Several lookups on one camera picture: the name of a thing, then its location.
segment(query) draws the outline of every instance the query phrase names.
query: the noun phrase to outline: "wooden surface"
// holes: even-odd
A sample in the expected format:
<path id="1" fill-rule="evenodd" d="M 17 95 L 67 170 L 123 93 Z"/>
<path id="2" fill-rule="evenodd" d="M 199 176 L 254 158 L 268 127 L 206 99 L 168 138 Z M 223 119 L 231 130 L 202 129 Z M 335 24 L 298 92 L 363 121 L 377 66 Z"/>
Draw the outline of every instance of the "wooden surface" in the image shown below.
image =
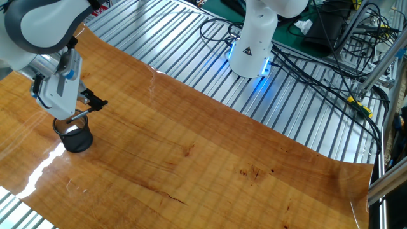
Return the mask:
<path id="1" fill-rule="evenodd" d="M 59 228 L 368 227 L 371 165 L 328 159 L 80 34 L 82 78 L 109 101 L 93 146 L 64 151 L 30 82 L 0 81 L 0 186 Z"/>

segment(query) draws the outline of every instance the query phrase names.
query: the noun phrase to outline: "warning label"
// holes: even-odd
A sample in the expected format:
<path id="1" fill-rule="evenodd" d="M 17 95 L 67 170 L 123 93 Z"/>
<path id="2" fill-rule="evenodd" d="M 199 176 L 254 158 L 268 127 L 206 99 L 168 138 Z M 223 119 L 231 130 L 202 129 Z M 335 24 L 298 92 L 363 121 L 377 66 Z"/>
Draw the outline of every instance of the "warning label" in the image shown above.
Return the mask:
<path id="1" fill-rule="evenodd" d="M 252 55 L 252 51 L 250 50 L 250 47 L 247 47 L 245 50 L 243 50 L 243 52 L 248 55 Z"/>

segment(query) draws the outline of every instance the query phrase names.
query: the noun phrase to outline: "black cup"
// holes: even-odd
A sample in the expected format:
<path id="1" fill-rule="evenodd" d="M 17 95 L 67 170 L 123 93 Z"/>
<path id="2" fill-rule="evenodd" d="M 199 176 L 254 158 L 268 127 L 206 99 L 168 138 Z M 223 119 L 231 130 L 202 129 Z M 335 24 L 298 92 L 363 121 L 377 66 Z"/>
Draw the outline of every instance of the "black cup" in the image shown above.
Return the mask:
<path id="1" fill-rule="evenodd" d="M 85 115 L 77 120 L 67 123 L 67 120 L 53 120 L 53 129 L 59 135 L 66 150 L 71 153 L 81 153 L 93 143 L 93 135 L 88 126 L 88 117 Z"/>

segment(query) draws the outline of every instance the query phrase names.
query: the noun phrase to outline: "robotic arm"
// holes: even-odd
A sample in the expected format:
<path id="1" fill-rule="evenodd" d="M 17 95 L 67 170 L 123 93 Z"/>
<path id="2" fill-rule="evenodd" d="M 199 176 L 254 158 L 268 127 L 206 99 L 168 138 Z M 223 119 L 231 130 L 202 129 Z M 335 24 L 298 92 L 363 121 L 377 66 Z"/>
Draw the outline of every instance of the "robotic arm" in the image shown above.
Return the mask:
<path id="1" fill-rule="evenodd" d="M 32 80 L 31 95 L 59 120 L 75 113 L 77 100 L 91 106 L 86 113 L 107 104 L 80 80 L 82 58 L 72 36 L 104 1 L 0 0 L 0 69 Z"/>
<path id="2" fill-rule="evenodd" d="M 277 14 L 286 18 L 299 15 L 308 0 L 246 0 L 246 18 L 240 39 L 230 52 L 230 67 L 239 76 L 255 78 L 265 71 L 277 28 Z"/>

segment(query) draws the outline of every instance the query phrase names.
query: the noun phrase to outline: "metal grating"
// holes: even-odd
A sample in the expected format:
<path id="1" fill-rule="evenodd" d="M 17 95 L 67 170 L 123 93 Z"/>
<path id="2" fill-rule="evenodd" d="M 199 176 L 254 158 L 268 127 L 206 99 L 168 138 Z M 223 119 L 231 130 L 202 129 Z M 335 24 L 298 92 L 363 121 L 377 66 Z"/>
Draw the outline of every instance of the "metal grating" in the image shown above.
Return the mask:
<path id="1" fill-rule="evenodd" d="M 0 229 L 56 229 L 56 227 L 0 186 Z"/>
<path id="2" fill-rule="evenodd" d="M 231 72 L 224 42 L 203 40 L 200 24 L 213 18 L 183 1 L 121 1 L 88 26 L 105 42 L 182 81 L 217 101 L 308 146 L 322 155 L 354 163 L 373 163 L 376 144 L 354 121 L 333 109 L 325 97 L 291 77 L 278 61 L 267 77 L 247 79 Z M 207 24 L 209 38 L 222 39 L 227 24 Z M 299 55 L 284 47 L 286 52 Z M 305 72 L 322 81 L 326 78 L 345 89 L 339 76 L 314 62 L 292 58 Z M 369 95 L 363 103 L 374 112 L 381 126 L 384 109 L 378 96 Z M 350 108 L 336 101 L 349 115 Z M 369 128 L 366 121 L 360 122 Z"/>

